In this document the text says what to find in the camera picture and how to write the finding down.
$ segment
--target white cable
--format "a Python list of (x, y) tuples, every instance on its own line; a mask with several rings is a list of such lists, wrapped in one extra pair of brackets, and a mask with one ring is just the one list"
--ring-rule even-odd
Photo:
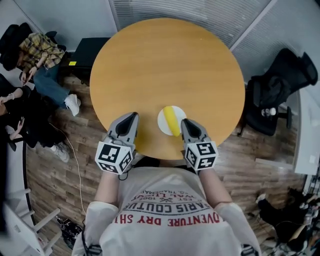
[(86, 216), (86, 211), (85, 211), (85, 208), (84, 208), (84, 204), (82, 202), (82, 193), (81, 193), (81, 175), (80, 175), (80, 167), (79, 167), (79, 162), (78, 162), (78, 159), (77, 159), (77, 156), (76, 156), (76, 152), (75, 152), (75, 149), (74, 147), (72, 146), (70, 140), (68, 139), (67, 135), (60, 129), (58, 129), (57, 127), (55, 127), (52, 123), (49, 122), (50, 125), (52, 125), (55, 129), (59, 130), (60, 132), (63, 133), (63, 135), (66, 137), (66, 139), (68, 140), (72, 150), (73, 150), (73, 154), (74, 154), (74, 158), (76, 160), (76, 164), (78, 165), (78, 173), (79, 173), (79, 180), (80, 180), (80, 185), (79, 185), (79, 190), (80, 190), (80, 200), (81, 200), (81, 207), (82, 207), (82, 210), (84, 212), (84, 215)]

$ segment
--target round wooden table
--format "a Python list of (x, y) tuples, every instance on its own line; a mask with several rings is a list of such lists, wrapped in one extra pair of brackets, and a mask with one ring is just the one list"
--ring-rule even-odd
[(121, 115), (138, 112), (137, 151), (178, 160), (182, 136), (160, 131), (159, 111), (182, 108), (218, 146), (241, 117), (245, 85), (235, 57), (211, 32), (187, 21), (155, 18), (122, 29), (103, 46), (92, 68), (90, 95), (106, 129)]

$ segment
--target plaid shirt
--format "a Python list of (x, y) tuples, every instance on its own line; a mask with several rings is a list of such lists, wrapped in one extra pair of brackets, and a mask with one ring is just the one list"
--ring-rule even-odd
[(20, 45), (24, 51), (22, 67), (24, 72), (36, 66), (42, 57), (46, 57), (43, 66), (48, 70), (61, 62), (65, 52), (44, 34), (32, 33)]

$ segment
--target wooden floor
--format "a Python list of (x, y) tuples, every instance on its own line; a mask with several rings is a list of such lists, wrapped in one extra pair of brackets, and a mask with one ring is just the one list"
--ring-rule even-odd
[[(77, 117), (73, 117), (69, 110), (59, 109), (52, 117), (52, 123), (67, 134), (74, 147), (80, 165), (82, 198), (86, 209), (94, 199), (99, 184), (101, 171), (96, 166), (94, 157), (98, 142), (105, 137), (106, 130), (93, 109), (89, 87), (72, 76), (64, 78), (61, 83), (75, 92), (82, 101)], [(233, 200), (245, 213), (257, 213), (255, 200), (260, 191), (270, 195), (269, 200), (274, 206), (282, 207), (287, 200), (288, 187), (301, 189), (304, 175), (255, 163), (255, 158), (278, 159), (291, 163), (297, 130), (287, 130), (283, 120), (279, 120), (277, 132), (272, 137), (259, 134), (249, 127), (245, 129), (242, 137), (237, 137), (239, 129), (237, 126), (219, 146), (215, 170)], [(27, 148), (27, 182), (31, 188), (31, 206), (35, 210), (36, 222), (58, 207), (62, 217), (82, 224), (85, 216), (81, 208), (78, 167), (75, 158), (70, 156), (71, 159), (66, 164), (54, 156), (50, 149), (40, 145)], [(248, 221), (260, 242), (269, 236), (269, 225), (256, 218), (248, 217)], [(57, 224), (51, 221), (41, 231), (51, 239), (58, 230)], [(71, 250), (63, 239), (59, 239), (53, 247), (53, 255), (70, 254)]]

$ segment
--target blue jeans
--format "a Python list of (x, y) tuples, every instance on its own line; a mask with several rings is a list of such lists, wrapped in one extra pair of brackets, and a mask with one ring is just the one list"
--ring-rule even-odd
[(55, 104), (65, 108), (65, 99), (70, 90), (61, 87), (57, 83), (58, 70), (59, 65), (55, 65), (48, 70), (42, 66), (33, 76), (33, 81), (38, 93), (48, 96)]

